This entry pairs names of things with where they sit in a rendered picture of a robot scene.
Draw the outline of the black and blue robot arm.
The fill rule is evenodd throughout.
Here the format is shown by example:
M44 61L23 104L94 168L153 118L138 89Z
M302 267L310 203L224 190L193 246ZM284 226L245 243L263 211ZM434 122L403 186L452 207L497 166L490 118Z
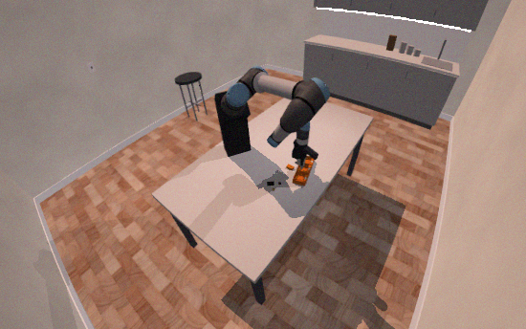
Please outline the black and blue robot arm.
M299 145L307 144L310 120L330 98L328 87L319 78L313 77L310 81L293 82L270 77L262 67L253 66L222 97L222 110L229 116L240 115L246 107L246 102L256 92L267 92L286 99L292 98L280 118L279 125L267 139L268 144L274 148L295 132L296 142Z

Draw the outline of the orange rack of bins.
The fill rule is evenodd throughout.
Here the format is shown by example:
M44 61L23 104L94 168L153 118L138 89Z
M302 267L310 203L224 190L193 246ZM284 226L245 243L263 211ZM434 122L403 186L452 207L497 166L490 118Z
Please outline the orange rack of bins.
M310 156L307 156L305 166L303 169L300 168L300 165L296 169L296 174L293 178L293 183L298 184L301 186L305 186L306 180L308 178L309 172L312 169L314 159L312 159Z

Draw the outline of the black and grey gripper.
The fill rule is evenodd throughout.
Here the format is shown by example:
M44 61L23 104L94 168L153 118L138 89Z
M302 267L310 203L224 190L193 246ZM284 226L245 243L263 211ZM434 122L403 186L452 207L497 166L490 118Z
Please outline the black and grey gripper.
M296 143L296 139L294 141L294 149L292 151L292 158L296 159L295 164L300 165L301 169L303 168L303 162L305 164L305 160L304 160L305 152L302 151L301 148L306 147L307 145L308 143L305 145L299 145L298 143Z

